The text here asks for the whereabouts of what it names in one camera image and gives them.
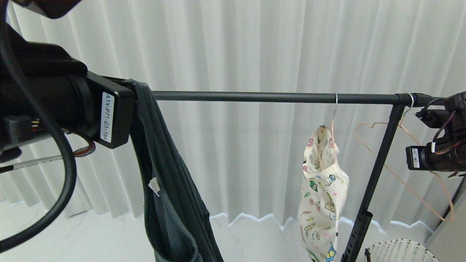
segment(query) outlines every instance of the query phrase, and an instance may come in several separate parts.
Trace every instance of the woven laundry basket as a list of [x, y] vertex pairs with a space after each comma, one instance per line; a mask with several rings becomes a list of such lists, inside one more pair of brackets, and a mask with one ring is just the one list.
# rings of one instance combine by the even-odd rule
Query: woven laundry basket
[[364, 254], [366, 262], [439, 262], [423, 245], [403, 238], [372, 245]]

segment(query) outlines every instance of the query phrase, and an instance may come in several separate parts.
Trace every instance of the floor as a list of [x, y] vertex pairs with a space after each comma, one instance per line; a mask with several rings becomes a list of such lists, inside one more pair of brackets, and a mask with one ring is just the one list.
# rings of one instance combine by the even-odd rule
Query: floor
[[[0, 236], [2, 239], [33, 224], [45, 210], [40, 205], [28, 208], [24, 203], [0, 205]], [[299, 226], [289, 219], [280, 227], [272, 215], [261, 219], [242, 214], [231, 224], [226, 214], [211, 218], [219, 248], [226, 262], [309, 262], [301, 246]], [[346, 246], [351, 221], [339, 224], [337, 259]], [[392, 223], [384, 232], [376, 223], [371, 224], [363, 247], [396, 238], [410, 238], [424, 243], [431, 232], [421, 223], [407, 227]], [[1, 262], [82, 262], [154, 261], [153, 251], [146, 239], [144, 219], [131, 214], [116, 219], [110, 213], [97, 215], [82, 213], [71, 218], [60, 216], [44, 232], [23, 245], [0, 255]], [[358, 261], [364, 261], [360, 255]]]

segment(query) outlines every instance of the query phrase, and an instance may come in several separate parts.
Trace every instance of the white curtain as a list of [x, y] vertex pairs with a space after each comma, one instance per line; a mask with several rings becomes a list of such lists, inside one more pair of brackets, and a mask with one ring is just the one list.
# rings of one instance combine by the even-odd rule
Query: white curtain
[[[10, 23], [28, 41], [61, 45], [89, 70], [134, 78], [154, 90], [313, 93], [420, 92], [449, 96], [466, 88], [464, 1], [152, 1], [83, 0], [50, 20], [10, 6]], [[165, 120], [212, 215], [246, 213], [295, 217], [302, 154], [316, 127], [330, 124], [334, 105], [292, 103], [160, 102]], [[349, 175], [343, 216], [354, 219], [374, 157], [355, 127], [386, 121], [388, 105], [339, 105], [336, 143]], [[413, 109], [406, 126], [423, 143], [434, 131]], [[362, 129], [377, 150], [384, 127]], [[71, 137], [73, 148], [83, 142]], [[387, 163], [440, 214], [447, 208], [438, 180], [410, 172], [398, 132]], [[23, 148], [20, 161], [58, 154], [52, 140]], [[79, 180], [66, 209], [143, 213], [142, 185], [131, 141], [98, 146], [77, 159]], [[43, 202], [50, 208], [63, 182], [62, 163], [0, 175], [2, 199]], [[460, 180], [444, 179], [450, 195]], [[391, 220], [438, 218], [389, 172], [383, 171], [370, 211]]]

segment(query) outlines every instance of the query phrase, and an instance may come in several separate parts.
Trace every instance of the rack leg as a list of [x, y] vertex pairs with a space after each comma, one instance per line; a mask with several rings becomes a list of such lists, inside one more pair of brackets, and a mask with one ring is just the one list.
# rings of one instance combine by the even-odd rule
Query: rack leg
[[398, 123], [403, 116], [404, 108], [404, 105], [394, 105], [391, 109], [390, 119], [388, 121], [387, 128], [385, 129], [384, 138], [380, 144], [380, 149], [377, 154], [374, 167], [372, 168], [369, 182], [367, 183], [366, 192], [364, 193], [363, 200], [361, 201], [361, 206], [359, 207], [359, 211], [351, 234], [349, 235], [348, 244], [346, 245], [345, 253], [342, 256], [341, 262], [355, 262], [357, 255], [361, 250], [361, 246], [363, 245], [364, 238], [372, 219], [372, 214], [368, 211], [369, 204], [372, 196], [374, 195], [380, 173], [384, 168], [388, 151], [398, 128]]

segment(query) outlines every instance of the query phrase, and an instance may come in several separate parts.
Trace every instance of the hanger hook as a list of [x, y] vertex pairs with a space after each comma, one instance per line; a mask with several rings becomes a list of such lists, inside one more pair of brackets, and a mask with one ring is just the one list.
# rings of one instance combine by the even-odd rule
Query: hanger hook
[[338, 107], [338, 94], [335, 93], [335, 110], [333, 111], [333, 118], [335, 118], [336, 108]]
[[411, 106], [408, 108], [408, 110], [406, 110], [405, 113], [403, 113], [403, 118], [404, 116], [406, 115], [407, 112], [409, 112], [409, 110], [412, 109], [412, 107], [414, 106], [414, 97], [412, 96], [412, 94], [408, 93], [408, 95], [411, 97]]

